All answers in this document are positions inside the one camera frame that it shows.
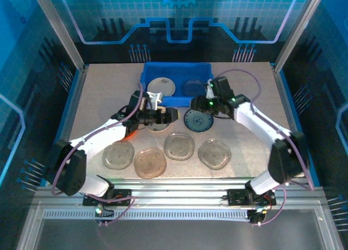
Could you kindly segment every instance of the blue plastic bin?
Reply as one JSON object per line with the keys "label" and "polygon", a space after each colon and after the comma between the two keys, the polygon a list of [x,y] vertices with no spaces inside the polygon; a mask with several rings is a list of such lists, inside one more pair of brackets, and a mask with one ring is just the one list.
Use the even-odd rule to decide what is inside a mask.
{"label": "blue plastic bin", "polygon": [[169,78],[175,83],[175,93],[163,97],[161,105],[189,107],[194,96],[204,95],[204,84],[213,78],[213,74],[211,65],[204,62],[146,62],[140,78],[144,90],[147,91],[148,84],[159,77]]}

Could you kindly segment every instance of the work surface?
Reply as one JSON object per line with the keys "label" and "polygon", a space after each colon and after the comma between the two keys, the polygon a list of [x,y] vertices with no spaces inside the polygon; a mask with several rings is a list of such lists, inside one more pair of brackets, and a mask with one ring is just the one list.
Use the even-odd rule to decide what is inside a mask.
{"label": "work surface", "polygon": [[[256,100],[256,107],[272,120],[289,128],[276,82],[268,62],[213,62],[212,73],[238,68],[254,74],[260,81],[262,93]],[[83,91],[79,101],[70,139],[91,132],[104,124],[110,116],[128,104],[131,94],[138,89],[138,82],[144,64],[92,64],[89,66]],[[235,95],[244,94],[252,98],[257,93],[257,83],[244,72],[226,73]],[[188,108],[179,108],[183,116]],[[187,129],[183,119],[172,123],[163,132],[154,133],[148,129],[138,130],[128,139],[135,153],[150,147],[163,150],[165,138],[173,132],[185,132],[195,140],[195,153],[187,161],[166,158],[167,168],[160,178],[215,178],[215,177],[255,177],[267,168],[269,149],[244,126],[232,120],[214,119],[212,128],[204,133],[194,133]],[[232,158],[221,170],[210,170],[197,156],[199,147],[207,139],[219,139],[232,152]],[[87,165],[88,174],[98,174],[105,178],[137,178],[131,164],[125,170],[110,170],[102,164],[102,154],[98,153]]]}

